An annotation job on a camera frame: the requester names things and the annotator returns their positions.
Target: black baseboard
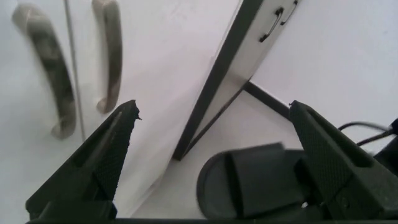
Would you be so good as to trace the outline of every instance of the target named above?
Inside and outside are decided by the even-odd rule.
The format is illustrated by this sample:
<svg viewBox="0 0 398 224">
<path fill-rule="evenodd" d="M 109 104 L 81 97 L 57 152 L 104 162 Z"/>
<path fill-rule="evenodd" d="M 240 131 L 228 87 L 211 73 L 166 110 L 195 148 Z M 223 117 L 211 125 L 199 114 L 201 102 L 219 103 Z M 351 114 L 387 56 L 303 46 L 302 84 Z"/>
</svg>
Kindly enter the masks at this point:
<svg viewBox="0 0 398 224">
<path fill-rule="evenodd" d="M 284 118 L 289 119 L 289 107 L 281 103 L 279 100 L 270 96 L 270 94 L 264 92 L 262 89 L 257 87 L 255 84 L 249 82 L 245 89 L 250 95 L 269 106 L 276 113 L 279 113 Z"/>
</svg>

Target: black rubber part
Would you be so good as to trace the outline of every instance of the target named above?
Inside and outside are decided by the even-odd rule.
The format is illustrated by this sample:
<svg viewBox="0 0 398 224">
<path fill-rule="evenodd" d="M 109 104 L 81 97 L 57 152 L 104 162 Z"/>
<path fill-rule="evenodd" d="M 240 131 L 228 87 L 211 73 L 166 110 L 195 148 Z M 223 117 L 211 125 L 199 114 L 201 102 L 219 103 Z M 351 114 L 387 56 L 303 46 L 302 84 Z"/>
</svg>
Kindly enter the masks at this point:
<svg viewBox="0 0 398 224">
<path fill-rule="evenodd" d="M 207 218 L 247 219 L 301 205 L 309 192 L 295 178 L 294 165 L 303 156 L 280 143 L 216 154 L 199 173 L 200 210 Z"/>
</svg>

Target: textured gripper pad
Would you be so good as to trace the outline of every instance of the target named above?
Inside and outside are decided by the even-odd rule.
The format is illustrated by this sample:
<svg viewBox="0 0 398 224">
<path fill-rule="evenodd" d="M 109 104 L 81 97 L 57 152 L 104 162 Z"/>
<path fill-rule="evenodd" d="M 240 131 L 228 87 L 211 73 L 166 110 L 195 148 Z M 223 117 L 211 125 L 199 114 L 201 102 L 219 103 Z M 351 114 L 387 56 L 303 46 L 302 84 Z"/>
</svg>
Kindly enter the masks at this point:
<svg viewBox="0 0 398 224">
<path fill-rule="evenodd" d="M 100 186 L 110 200 L 113 199 L 116 188 L 118 187 L 134 122 L 139 118 L 139 110 L 136 107 L 135 100 L 128 101 L 119 106 L 115 113 L 116 116 L 120 113 L 118 120 L 122 122 L 116 123 L 111 141 L 107 146 L 108 150 L 94 171 L 94 175 Z"/>
<path fill-rule="evenodd" d="M 309 158 L 310 171 L 327 203 L 347 183 L 351 177 L 351 171 L 339 155 L 339 150 L 335 150 L 338 145 L 315 121 L 312 116 L 315 114 L 320 117 L 312 108 L 298 101 L 293 102 L 290 108 L 290 120 L 293 122 L 300 142 Z M 334 128 L 325 119 L 323 120 L 327 123 L 328 128 Z"/>
</svg>

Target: curved metal handle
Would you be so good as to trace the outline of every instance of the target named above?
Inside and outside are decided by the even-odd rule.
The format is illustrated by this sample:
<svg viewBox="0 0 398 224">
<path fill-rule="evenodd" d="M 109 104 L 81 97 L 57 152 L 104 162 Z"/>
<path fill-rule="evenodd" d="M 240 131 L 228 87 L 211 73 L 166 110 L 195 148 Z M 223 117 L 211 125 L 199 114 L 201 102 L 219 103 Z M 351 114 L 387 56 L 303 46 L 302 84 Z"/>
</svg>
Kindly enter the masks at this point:
<svg viewBox="0 0 398 224">
<path fill-rule="evenodd" d="M 120 12 L 115 0 L 93 0 L 92 4 L 99 26 L 103 30 L 108 54 L 107 95 L 97 104 L 98 111 L 106 114 L 116 106 L 120 91 L 123 64 Z"/>
<path fill-rule="evenodd" d="M 59 121 L 53 136 L 65 139 L 76 126 L 75 98 L 62 51 L 48 17 L 30 4 L 17 6 L 12 18 L 32 41 L 55 97 Z"/>
<path fill-rule="evenodd" d="M 284 13 L 284 10 L 285 10 L 285 9 L 284 9 L 283 7 L 280 7 L 280 8 L 278 8 L 278 9 L 275 11 L 274 14 L 276 15 L 276 20 L 275 20 L 275 22 L 274 22 L 274 25 L 272 25 L 272 27 L 271 27 L 271 29 L 269 30 L 268 34 L 264 34 L 263 36 L 260 37 L 260 39 L 259 39 L 259 42 L 260 42 L 260 43 L 263 43 L 263 42 L 272 34 L 272 31 L 274 31 L 276 25 L 279 23 L 280 18 L 282 18 L 282 15 L 283 15 L 283 13 Z"/>
<path fill-rule="evenodd" d="M 281 25 L 281 26 L 285 25 L 286 22 L 289 21 L 289 19 L 290 19 L 290 17 L 292 16 L 293 12 L 296 10 L 296 7 L 297 7 L 297 4 L 298 4 L 298 3 L 299 3 L 298 0 L 295 0 L 295 1 L 293 2 L 294 6 L 293 6 L 293 9 L 292 9 L 292 12 L 289 14 L 289 16 L 287 17 L 286 21 L 280 22 L 280 25 Z"/>
</svg>

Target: stainless steel panel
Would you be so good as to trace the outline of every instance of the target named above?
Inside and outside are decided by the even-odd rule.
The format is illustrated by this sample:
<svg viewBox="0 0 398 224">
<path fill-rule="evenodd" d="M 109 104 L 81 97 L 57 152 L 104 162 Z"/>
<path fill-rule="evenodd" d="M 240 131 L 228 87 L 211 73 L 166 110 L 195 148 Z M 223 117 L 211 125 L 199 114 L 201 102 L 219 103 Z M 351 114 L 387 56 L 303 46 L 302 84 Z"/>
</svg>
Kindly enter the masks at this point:
<svg viewBox="0 0 398 224">
<path fill-rule="evenodd" d="M 256 18 L 248 30 L 237 54 L 229 67 L 229 70 L 221 82 L 216 95 L 214 96 L 209 108 L 207 109 L 196 133 L 195 137 L 202 129 L 216 116 L 224 105 L 243 87 L 252 77 L 259 63 L 265 57 L 270 42 L 273 42 L 274 33 L 280 29 L 280 24 L 274 27 L 275 20 L 280 21 L 285 15 L 277 15 L 276 12 L 283 7 L 285 1 L 266 0 L 262 3 Z M 273 30 L 271 36 L 260 41 L 260 38 L 268 30 Z"/>
</svg>

